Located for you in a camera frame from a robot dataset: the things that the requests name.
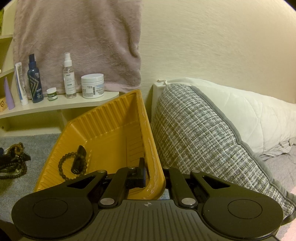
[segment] white pillow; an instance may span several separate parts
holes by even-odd
[[[242,141],[258,155],[276,156],[287,153],[296,137],[296,104],[251,91],[193,78],[155,83],[152,114],[156,101],[166,84],[182,83],[196,86],[225,114],[239,131]]]

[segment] paint tray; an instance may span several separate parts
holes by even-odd
[[[122,167],[138,166],[145,158],[146,187],[131,189],[129,199],[157,199],[165,188],[165,178],[157,155],[150,124],[140,90],[98,106],[69,121],[53,147],[39,176],[34,192],[62,183],[58,163],[69,152],[76,152],[79,145],[87,152],[87,173],[107,170],[116,173]],[[62,168],[68,178],[73,158],[67,159]]]

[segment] metal screw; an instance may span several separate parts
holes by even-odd
[[[109,197],[103,198],[101,200],[101,203],[103,205],[112,205],[114,202],[115,202],[114,199],[113,198],[109,198]]]
[[[181,202],[185,205],[193,205],[194,203],[196,203],[196,201],[193,198],[187,197],[187,198],[183,198],[181,200]]]

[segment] white tube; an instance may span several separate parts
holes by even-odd
[[[22,105],[28,104],[28,97],[27,97],[27,92],[25,90],[25,84],[24,84],[24,79],[22,77],[22,63],[16,63],[15,64],[15,72],[17,76],[17,89],[18,93],[20,96],[20,102]]]

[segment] white jar lid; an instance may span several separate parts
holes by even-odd
[[[56,91],[57,91],[57,89],[55,87],[53,87],[53,88],[48,89],[46,92],[47,92],[47,94],[52,94]]]
[[[104,80],[103,74],[87,74],[81,77],[82,83],[94,83]]]

